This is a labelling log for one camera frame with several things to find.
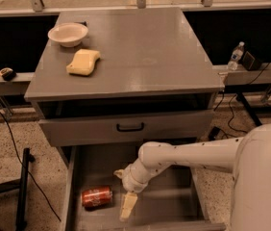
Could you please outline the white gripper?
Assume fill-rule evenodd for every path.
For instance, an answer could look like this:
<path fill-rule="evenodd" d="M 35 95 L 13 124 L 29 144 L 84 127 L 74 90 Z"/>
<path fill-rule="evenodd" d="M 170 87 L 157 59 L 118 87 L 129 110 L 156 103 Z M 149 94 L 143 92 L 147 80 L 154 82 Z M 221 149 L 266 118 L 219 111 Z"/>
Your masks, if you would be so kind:
<path fill-rule="evenodd" d="M 116 170 L 113 174 L 122 179 L 123 187 L 127 191 L 122 195 L 119 215 L 121 221 L 127 221 L 136 205 L 137 193 L 141 193 L 147 187 L 153 176 L 151 170 L 147 169 L 139 159 L 124 170 Z"/>

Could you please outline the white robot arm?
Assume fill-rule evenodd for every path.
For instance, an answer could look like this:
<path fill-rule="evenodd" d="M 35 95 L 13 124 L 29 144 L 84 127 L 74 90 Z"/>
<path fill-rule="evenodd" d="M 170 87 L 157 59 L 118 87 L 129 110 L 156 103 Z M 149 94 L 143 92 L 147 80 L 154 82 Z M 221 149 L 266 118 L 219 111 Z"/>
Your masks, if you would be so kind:
<path fill-rule="evenodd" d="M 231 231 L 271 231 L 271 124 L 261 125 L 243 138 L 182 145 L 148 141 L 138 158 L 114 174 L 127 191 L 119 218 L 129 218 L 137 195 L 149 181 L 169 167 L 186 166 L 232 175 Z"/>

